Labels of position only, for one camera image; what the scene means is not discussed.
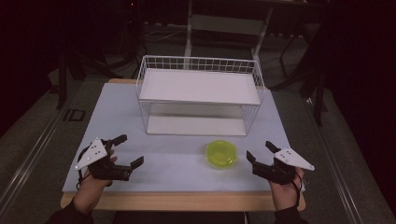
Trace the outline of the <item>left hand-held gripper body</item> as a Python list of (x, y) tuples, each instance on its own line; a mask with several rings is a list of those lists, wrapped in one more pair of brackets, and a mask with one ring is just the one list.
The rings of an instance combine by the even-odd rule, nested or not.
[(110, 150), (114, 147), (111, 140), (95, 138), (78, 155), (75, 170), (82, 180), (82, 169), (87, 167), (95, 179), (128, 181), (132, 173), (131, 166), (116, 165), (110, 159)]

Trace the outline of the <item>black stand leg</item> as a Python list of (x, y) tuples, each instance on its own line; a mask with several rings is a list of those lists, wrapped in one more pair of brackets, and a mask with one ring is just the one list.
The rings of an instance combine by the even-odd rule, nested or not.
[(58, 104), (57, 108), (61, 109), (67, 98), (67, 67), (65, 53), (62, 52), (59, 57), (59, 76), (58, 76)]
[(314, 120), (316, 124), (321, 127), (321, 111), (323, 107), (323, 94), (325, 89), (325, 79), (326, 76), (324, 73), (319, 73), (318, 78), (316, 80), (316, 97), (315, 97), (315, 104), (314, 104)]

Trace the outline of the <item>person's right hand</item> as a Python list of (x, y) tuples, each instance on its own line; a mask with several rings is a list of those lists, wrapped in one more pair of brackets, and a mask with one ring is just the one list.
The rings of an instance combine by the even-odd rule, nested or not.
[(269, 182), (276, 211), (295, 206), (300, 201), (303, 177), (304, 171), (301, 168), (296, 168), (295, 176), (290, 183), (280, 185), (272, 181)]

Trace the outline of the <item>grey metal frame stand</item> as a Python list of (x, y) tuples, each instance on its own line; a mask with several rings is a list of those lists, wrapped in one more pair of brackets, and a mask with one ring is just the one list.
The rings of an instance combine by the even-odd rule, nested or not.
[(191, 35), (193, 30), (221, 32), (227, 34), (239, 35), (255, 35), (258, 37), (257, 44), (251, 48), (252, 59), (256, 62), (260, 61), (259, 53), (262, 47), (262, 42), (266, 35), (270, 19), (273, 14), (273, 8), (268, 7), (264, 10), (264, 19), (248, 20), (227, 18), (220, 16), (208, 16), (201, 14), (194, 14), (192, 12), (193, 1), (189, 0), (188, 4), (188, 18), (187, 18), (187, 40), (184, 51), (185, 57), (191, 56), (192, 42)]

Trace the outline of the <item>metal floor rail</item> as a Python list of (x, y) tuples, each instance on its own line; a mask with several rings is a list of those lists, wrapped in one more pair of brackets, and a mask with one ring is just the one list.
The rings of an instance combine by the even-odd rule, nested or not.
[(14, 204), (81, 85), (69, 87), (60, 108), (58, 95), (46, 93), (0, 138), (0, 216)]
[(332, 152), (329, 139), (322, 127), (317, 125), (317, 122), (313, 116), (310, 117), (311, 122), (316, 127), (316, 131), (319, 135), (320, 142), (322, 144), (325, 160), (328, 163), (328, 168), (332, 176), (332, 180), (339, 194), (340, 200), (346, 211), (346, 215), (349, 219), (350, 224), (363, 224), (361, 214), (354, 202), (354, 199), (350, 193), (347, 182), (345, 181), (343, 174), (338, 166), (336, 158)]

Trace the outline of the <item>white wire shelf rack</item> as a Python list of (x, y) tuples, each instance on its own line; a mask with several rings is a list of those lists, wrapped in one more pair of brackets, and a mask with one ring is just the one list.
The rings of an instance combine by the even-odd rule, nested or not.
[(266, 92), (258, 62), (143, 58), (136, 83), (149, 134), (246, 136)]

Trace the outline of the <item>yellow-green plastic bowl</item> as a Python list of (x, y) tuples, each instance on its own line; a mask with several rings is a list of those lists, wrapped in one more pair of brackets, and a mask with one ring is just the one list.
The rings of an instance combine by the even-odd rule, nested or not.
[(216, 169), (228, 169), (237, 162), (237, 148), (225, 140), (215, 140), (205, 147), (205, 159)]

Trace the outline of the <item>person's left hand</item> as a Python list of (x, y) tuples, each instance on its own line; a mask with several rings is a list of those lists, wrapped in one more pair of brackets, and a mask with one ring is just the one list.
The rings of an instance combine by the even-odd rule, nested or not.
[(88, 215), (99, 203), (104, 189), (111, 183), (111, 180), (93, 178), (90, 171), (86, 170), (78, 192), (73, 199), (76, 210)]

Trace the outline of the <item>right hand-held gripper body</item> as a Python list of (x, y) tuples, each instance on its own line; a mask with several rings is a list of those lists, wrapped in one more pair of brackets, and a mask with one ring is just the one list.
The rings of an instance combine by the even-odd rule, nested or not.
[(271, 165), (259, 161), (257, 166), (251, 164), (252, 173), (268, 181), (285, 185), (293, 180), (296, 168), (309, 171), (315, 170), (313, 164), (290, 147), (281, 148), (280, 151), (273, 153), (273, 155), (273, 163)]

